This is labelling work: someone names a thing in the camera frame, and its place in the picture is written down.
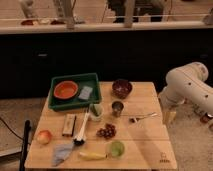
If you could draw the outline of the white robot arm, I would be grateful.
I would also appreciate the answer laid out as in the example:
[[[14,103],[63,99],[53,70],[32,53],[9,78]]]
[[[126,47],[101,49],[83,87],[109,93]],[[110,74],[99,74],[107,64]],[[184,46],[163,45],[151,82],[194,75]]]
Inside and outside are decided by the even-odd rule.
[[[213,115],[213,87],[205,83],[208,75],[207,67],[200,62],[174,68],[166,74],[167,85],[158,95],[165,125],[174,119],[175,108],[185,100]]]

